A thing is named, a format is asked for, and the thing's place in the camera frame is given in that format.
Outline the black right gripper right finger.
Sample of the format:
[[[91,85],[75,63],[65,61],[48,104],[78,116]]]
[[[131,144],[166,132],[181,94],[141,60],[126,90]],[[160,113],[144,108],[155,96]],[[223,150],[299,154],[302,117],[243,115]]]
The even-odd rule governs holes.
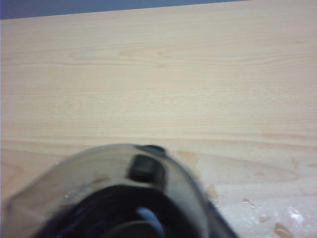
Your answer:
[[[198,219],[200,238],[239,237],[210,200],[204,196],[199,196],[198,201],[200,206]]]

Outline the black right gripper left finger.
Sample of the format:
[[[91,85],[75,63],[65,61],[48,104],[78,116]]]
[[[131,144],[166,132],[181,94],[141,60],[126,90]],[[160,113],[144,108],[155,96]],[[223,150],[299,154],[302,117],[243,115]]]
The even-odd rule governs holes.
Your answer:
[[[72,204],[56,213],[36,232],[34,238],[81,238],[82,205]]]

